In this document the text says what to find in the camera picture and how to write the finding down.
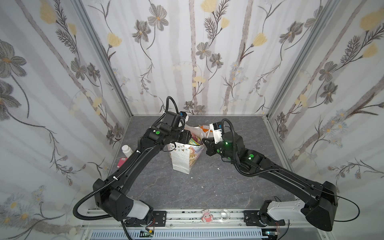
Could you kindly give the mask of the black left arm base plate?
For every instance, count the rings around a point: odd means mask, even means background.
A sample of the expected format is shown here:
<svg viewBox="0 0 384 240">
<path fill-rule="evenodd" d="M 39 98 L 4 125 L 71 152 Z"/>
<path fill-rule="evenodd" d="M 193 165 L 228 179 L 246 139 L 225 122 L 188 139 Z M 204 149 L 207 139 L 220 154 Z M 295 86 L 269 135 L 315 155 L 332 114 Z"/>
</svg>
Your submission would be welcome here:
<svg viewBox="0 0 384 240">
<path fill-rule="evenodd" d="M 153 226 L 155 228 L 165 227 L 167 221 L 167 212 L 166 211 L 154 211 L 153 212 Z"/>
</svg>

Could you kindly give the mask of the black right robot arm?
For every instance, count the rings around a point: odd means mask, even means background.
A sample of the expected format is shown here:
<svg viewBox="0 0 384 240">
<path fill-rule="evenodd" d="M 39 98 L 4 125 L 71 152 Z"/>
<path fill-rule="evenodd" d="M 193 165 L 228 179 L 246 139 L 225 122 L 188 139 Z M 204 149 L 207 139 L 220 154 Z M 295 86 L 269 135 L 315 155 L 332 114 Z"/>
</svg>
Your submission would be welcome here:
<svg viewBox="0 0 384 240">
<path fill-rule="evenodd" d="M 322 231 L 333 230 L 338 201 L 337 188 L 325 181 L 315 182 L 301 177 L 272 162 L 265 155 L 247 149 L 232 122 L 222 119 L 210 124 L 213 136 L 204 138 L 208 156 L 219 155 L 244 177 L 268 180 L 297 197 L 295 201 L 264 201 L 255 214 L 245 214 L 245 222 L 258 227 L 278 226 L 285 221 L 306 221 Z"/>
</svg>

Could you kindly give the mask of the green yellow Fox's candy bag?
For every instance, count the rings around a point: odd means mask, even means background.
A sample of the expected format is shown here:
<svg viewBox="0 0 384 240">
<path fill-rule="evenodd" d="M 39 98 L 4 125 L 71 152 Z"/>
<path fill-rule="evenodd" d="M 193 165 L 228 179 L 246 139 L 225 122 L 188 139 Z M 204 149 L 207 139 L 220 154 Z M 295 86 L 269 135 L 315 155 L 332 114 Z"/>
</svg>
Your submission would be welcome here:
<svg viewBox="0 0 384 240">
<path fill-rule="evenodd" d="M 188 144 L 192 145 L 192 146 L 201 146 L 201 145 L 203 145 L 202 141 L 199 138 L 197 138 L 197 137 L 191 137 Z"/>
</svg>

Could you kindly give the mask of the white cartoon paper bag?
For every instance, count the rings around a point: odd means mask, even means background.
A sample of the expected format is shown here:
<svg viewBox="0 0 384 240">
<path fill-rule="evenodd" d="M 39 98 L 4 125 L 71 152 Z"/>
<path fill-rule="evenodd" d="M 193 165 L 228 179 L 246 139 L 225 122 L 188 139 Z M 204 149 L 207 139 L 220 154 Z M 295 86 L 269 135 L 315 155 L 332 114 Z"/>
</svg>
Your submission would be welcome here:
<svg viewBox="0 0 384 240">
<path fill-rule="evenodd" d="M 203 130 L 199 127 L 190 127 L 186 126 L 185 130 L 191 132 L 192 137 L 199 138 L 203 143 L 203 138 L 213 137 L 212 131 L 209 134 L 205 134 Z M 206 150 L 206 146 L 192 146 L 189 144 L 169 144 L 167 145 L 168 150 L 170 151 L 170 157 L 172 160 L 173 170 L 189 174 L 193 165 L 199 158 L 199 156 Z"/>
</svg>

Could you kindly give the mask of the small orange snack packet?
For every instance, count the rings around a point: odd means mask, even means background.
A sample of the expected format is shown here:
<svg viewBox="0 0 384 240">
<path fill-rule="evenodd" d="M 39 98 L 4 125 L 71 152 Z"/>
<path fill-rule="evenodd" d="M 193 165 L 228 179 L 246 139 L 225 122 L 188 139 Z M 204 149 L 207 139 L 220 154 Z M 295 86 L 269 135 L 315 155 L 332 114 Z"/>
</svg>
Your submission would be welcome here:
<svg viewBox="0 0 384 240">
<path fill-rule="evenodd" d="M 209 134 L 209 133 L 211 132 L 211 128 L 210 128 L 210 126 L 202 125 L 202 126 L 200 126 L 200 128 L 203 130 L 203 132 L 204 132 L 205 134 Z"/>
</svg>

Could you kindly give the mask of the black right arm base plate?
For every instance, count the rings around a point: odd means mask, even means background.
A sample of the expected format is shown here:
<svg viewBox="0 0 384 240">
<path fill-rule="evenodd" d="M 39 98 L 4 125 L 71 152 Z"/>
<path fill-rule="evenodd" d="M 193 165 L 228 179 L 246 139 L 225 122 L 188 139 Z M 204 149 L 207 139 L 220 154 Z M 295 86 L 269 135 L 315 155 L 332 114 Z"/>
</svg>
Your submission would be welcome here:
<svg viewBox="0 0 384 240">
<path fill-rule="evenodd" d="M 262 211 L 244 211 L 244 222 L 249 226 L 257 227 L 277 227 L 285 226 L 286 222 L 284 220 L 274 220 L 267 213 Z"/>
</svg>

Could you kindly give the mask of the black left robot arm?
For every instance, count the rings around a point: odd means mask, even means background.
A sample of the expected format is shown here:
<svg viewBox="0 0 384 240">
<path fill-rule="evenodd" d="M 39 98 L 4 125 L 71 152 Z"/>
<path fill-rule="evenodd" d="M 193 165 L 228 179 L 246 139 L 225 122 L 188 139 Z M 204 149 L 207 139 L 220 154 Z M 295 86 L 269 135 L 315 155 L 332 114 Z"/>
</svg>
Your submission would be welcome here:
<svg viewBox="0 0 384 240">
<path fill-rule="evenodd" d="M 188 114 L 169 109 L 170 103 L 175 100 L 168 96 L 165 111 L 149 127 L 143 136 L 139 137 L 137 148 L 128 160 L 105 180 L 94 182 L 93 191 L 80 199 L 73 207 L 75 218 L 83 221 L 96 221 L 113 218 L 124 222 L 128 219 L 137 219 L 143 225 L 148 225 L 153 219 L 153 208 L 143 201 L 128 197 L 128 193 L 147 164 L 166 145 L 176 143 L 187 144 L 191 139 L 191 132 L 185 129 Z M 85 216 L 79 212 L 80 206 L 93 198 L 98 208 L 105 212 L 99 216 Z"/>
</svg>

